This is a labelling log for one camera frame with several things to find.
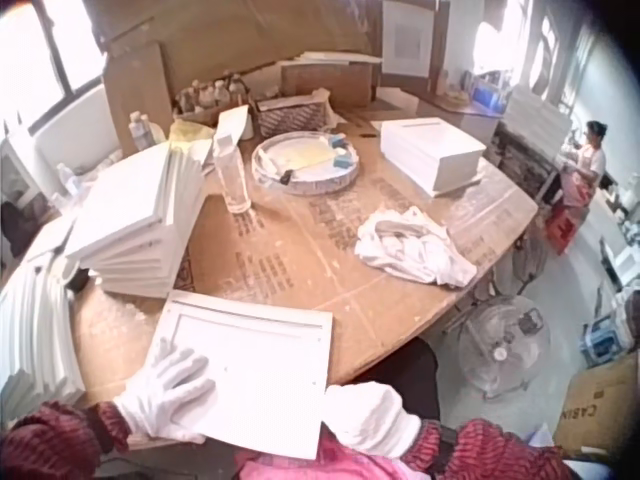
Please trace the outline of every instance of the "cardboard box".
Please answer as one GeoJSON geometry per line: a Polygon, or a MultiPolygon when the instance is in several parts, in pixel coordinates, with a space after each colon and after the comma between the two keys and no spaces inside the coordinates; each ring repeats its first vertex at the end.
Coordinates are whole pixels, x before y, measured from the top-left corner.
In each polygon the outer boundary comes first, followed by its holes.
{"type": "Polygon", "coordinates": [[[171,97],[195,79],[220,78],[225,70],[246,72],[304,51],[370,53],[362,27],[363,2],[84,0],[84,4],[112,57],[149,42],[161,45],[171,97]]]}
{"type": "Polygon", "coordinates": [[[571,454],[583,447],[613,454],[634,425],[638,403],[638,353],[578,373],[571,379],[555,444],[571,454]]]}
{"type": "Polygon", "coordinates": [[[282,66],[282,93],[308,95],[318,88],[331,92],[332,107],[367,107],[371,103],[373,65],[370,63],[287,64],[282,66]]]}

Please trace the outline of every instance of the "white picture frame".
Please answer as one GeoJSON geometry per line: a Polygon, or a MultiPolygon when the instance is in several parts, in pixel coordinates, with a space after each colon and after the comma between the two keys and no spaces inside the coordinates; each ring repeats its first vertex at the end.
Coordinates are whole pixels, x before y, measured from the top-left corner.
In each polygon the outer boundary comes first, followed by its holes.
{"type": "Polygon", "coordinates": [[[153,339],[208,357],[212,394],[174,421],[227,443],[316,457],[331,348],[330,312],[249,304],[174,290],[153,339]]]}

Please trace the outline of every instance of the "box lid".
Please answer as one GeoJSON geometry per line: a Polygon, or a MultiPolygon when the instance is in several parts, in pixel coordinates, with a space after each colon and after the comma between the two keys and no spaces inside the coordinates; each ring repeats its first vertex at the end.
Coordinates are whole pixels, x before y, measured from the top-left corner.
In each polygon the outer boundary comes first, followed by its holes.
{"type": "Polygon", "coordinates": [[[485,145],[441,118],[384,122],[382,134],[401,135],[426,155],[442,159],[465,153],[481,154],[485,145]]]}

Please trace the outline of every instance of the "round tray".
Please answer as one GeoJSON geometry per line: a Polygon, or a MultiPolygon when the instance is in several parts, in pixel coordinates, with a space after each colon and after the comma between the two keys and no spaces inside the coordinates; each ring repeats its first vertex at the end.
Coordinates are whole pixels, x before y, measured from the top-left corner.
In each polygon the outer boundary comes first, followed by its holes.
{"type": "Polygon", "coordinates": [[[292,195],[321,195],[349,186],[358,176],[360,161],[353,146],[347,141],[345,148],[353,160],[349,168],[334,167],[330,162],[305,167],[294,171],[287,185],[280,183],[279,174],[272,165],[267,165],[260,151],[270,158],[277,158],[285,149],[303,147],[308,142],[320,142],[331,135],[322,132],[291,132],[265,140],[251,155],[251,170],[256,181],[265,188],[280,190],[292,195]]]}

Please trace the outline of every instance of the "yellow paper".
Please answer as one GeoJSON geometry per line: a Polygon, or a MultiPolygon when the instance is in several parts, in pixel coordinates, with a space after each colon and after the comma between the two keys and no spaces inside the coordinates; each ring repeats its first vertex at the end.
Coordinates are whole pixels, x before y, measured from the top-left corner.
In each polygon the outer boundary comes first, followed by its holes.
{"type": "Polygon", "coordinates": [[[333,160],[336,152],[323,142],[307,142],[278,152],[280,166],[284,170],[301,170],[333,160]]]}

